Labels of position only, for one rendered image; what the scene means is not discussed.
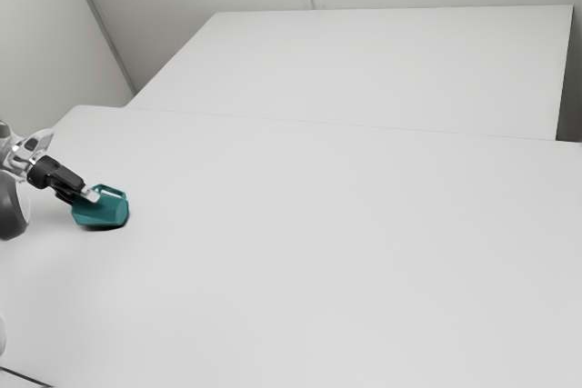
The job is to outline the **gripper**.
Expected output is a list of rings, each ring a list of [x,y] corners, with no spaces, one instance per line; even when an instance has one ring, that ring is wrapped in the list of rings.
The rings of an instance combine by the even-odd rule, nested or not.
[[[97,203],[99,193],[87,185],[84,179],[49,155],[39,158],[29,169],[26,181],[39,190],[53,188],[55,196],[66,204],[73,204],[78,197]]]

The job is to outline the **teal faceted mug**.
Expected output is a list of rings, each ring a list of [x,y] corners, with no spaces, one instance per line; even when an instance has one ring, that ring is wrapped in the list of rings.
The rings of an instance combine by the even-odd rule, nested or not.
[[[93,229],[123,227],[129,218],[129,202],[125,192],[105,184],[91,190],[99,195],[95,203],[78,196],[71,209],[77,225]]]

